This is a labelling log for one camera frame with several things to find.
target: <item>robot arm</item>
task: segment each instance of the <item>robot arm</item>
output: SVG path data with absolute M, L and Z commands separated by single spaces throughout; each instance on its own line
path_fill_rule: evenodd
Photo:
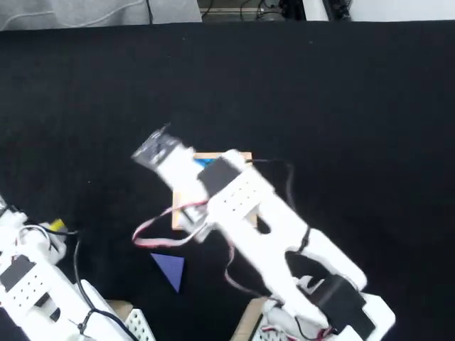
M 133 159 L 155 171 L 188 202 L 208 201 L 208 229 L 218 229 L 235 245 L 261 274 L 266 287 L 282 303 L 280 309 L 291 319 L 308 322 L 313 331 L 333 328 L 337 340 L 354 340 L 342 337 L 343 333 L 367 341 L 383 337 L 395 321 L 393 312 L 385 303 L 378 309 L 367 308 L 369 303 L 361 293 L 367 283 L 365 274 L 330 239 L 317 229 L 309 229 L 238 151 L 224 153 L 206 168 L 193 160 L 193 152 L 179 140 L 157 131 Z M 269 234 L 253 227 L 247 219 L 251 212 L 269 226 Z M 193 214 L 188 210 L 185 216 L 190 219 L 182 221 L 188 232 L 199 227 L 200 219 L 191 219 Z M 203 241 L 207 233 L 201 232 L 198 241 Z M 287 266 L 286 251 L 318 261 L 330 276 L 313 293 L 302 293 Z
M 90 307 L 78 287 L 55 266 L 65 256 L 65 237 L 47 233 L 39 225 L 27 225 L 27 221 L 25 213 L 0 197 L 0 308 L 32 341 L 130 340 L 116 323 L 99 314 L 92 314 L 80 335 L 77 325 Z M 115 314 L 87 281 L 81 285 L 97 309 Z M 127 325 L 133 332 L 140 318 L 141 330 L 153 341 L 140 310 L 133 311 Z

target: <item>blue triangle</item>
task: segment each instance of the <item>blue triangle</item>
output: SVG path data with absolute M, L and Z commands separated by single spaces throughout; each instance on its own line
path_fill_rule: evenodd
M 202 167 L 206 167 L 210 162 L 213 161 L 212 158 L 195 158 L 194 161 L 199 163 Z
M 183 257 L 167 256 L 165 254 L 152 253 L 151 256 L 155 259 L 155 262 L 163 271 L 169 283 L 176 289 L 176 292 L 179 292 L 185 259 Z

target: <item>white wall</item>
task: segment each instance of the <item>white wall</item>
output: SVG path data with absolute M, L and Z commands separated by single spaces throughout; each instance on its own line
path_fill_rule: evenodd
M 354 21 L 455 19 L 455 0 L 353 0 Z

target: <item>gray fabric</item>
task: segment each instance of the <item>gray fabric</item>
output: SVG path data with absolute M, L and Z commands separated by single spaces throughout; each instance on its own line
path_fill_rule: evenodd
M 197 0 L 150 0 L 154 23 L 201 22 Z
M 146 0 L 0 0 L 0 31 L 148 24 Z

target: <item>black cloth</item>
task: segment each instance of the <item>black cloth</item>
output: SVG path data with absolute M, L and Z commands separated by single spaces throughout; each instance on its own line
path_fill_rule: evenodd
M 223 280 L 223 238 L 163 250 L 186 258 L 174 293 L 129 241 L 171 193 L 130 156 L 171 122 L 199 151 L 289 159 L 301 216 L 396 313 L 386 340 L 442 339 L 453 296 L 454 41 L 454 22 L 1 33 L 0 191 L 35 220 L 85 230 L 82 276 L 142 308 L 158 341 L 228 340 L 250 298 Z M 285 171 L 260 169 L 281 191 Z M 180 237 L 169 225 L 150 234 Z M 70 258 L 61 268 L 73 279 Z M 232 275 L 261 290 L 240 257 Z

